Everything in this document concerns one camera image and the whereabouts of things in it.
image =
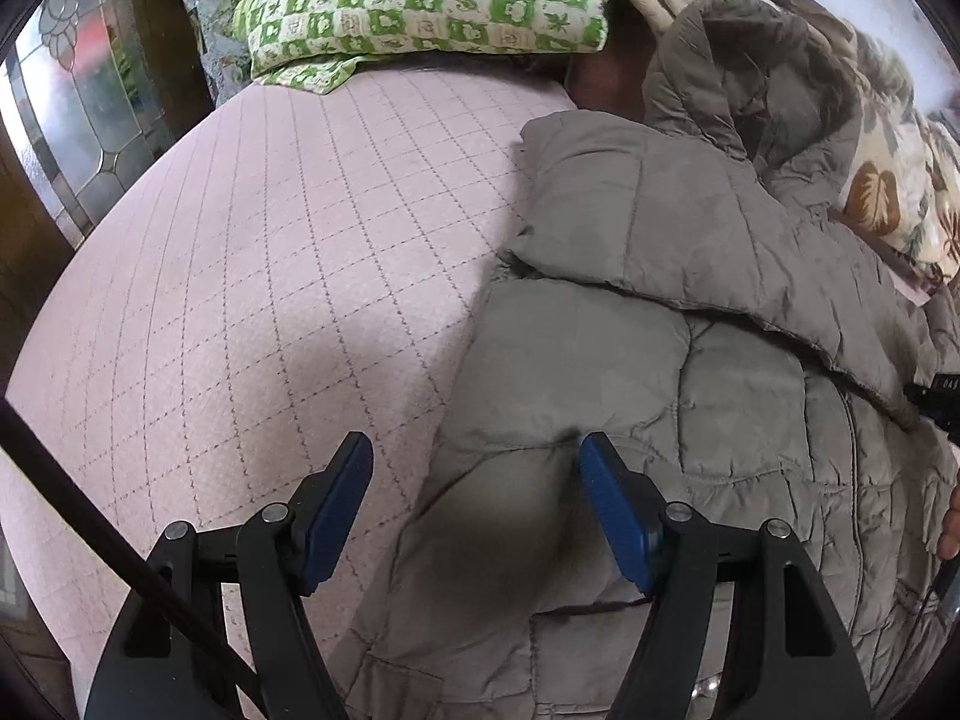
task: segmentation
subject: metal screw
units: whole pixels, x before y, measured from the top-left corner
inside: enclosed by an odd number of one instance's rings
[[[168,538],[170,541],[176,541],[178,538],[183,538],[186,536],[187,531],[190,530],[190,526],[183,520],[177,522],[171,522],[163,530],[163,536]]]
[[[700,696],[712,696],[717,692],[717,689],[720,688],[720,675],[716,677],[710,677],[707,680],[700,680],[696,685],[693,685],[693,693],[691,698],[699,698]]]
[[[787,538],[792,531],[782,519],[772,519],[767,523],[767,533],[775,538]]]
[[[693,517],[693,509],[683,501],[674,501],[666,505],[666,515],[674,522],[689,522],[690,517]]]
[[[270,506],[264,507],[260,516],[263,517],[264,522],[282,522],[287,518],[287,512],[289,511],[290,509],[287,509],[285,503],[272,503]]]

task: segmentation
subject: stained glass window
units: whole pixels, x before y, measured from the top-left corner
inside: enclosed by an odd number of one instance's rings
[[[44,0],[0,73],[0,116],[75,247],[173,143],[131,0]]]

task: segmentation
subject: diamond pattern carpet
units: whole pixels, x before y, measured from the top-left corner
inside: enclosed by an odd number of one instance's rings
[[[80,249],[8,396],[147,554],[240,523],[348,430],[376,472],[334,578],[328,652],[424,478],[494,252],[522,221],[520,127],[572,107],[501,71],[378,69],[317,97],[248,88],[153,166]],[[80,702],[126,586],[8,460],[0,520]],[[224,604],[248,656],[235,587]]]

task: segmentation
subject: black device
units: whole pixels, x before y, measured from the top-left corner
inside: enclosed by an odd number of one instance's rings
[[[603,433],[584,440],[579,466],[620,571],[654,599],[608,720],[686,717],[717,581],[736,589],[714,718],[870,717],[850,637],[787,523],[744,530],[667,503]]]
[[[104,647],[86,718],[237,720],[237,688],[268,720],[346,720],[301,597],[332,574],[373,474],[373,447],[350,433],[324,471],[242,525],[198,533],[174,522],[141,560],[42,443],[0,402],[0,445],[68,524],[132,588]],[[611,720],[682,720],[717,581],[734,581],[715,718],[866,720],[853,647],[819,573],[781,520],[715,525],[667,503],[602,433],[580,474],[624,575],[653,598]],[[243,596],[253,665],[229,647],[221,584]]]
[[[938,373],[930,386],[910,382],[904,394],[920,413],[960,446],[960,373]]]

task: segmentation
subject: human hand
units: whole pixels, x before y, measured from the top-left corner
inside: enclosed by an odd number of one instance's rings
[[[950,494],[950,508],[944,514],[944,527],[937,541],[937,557],[952,560],[960,554],[960,471],[957,471],[957,486]]]

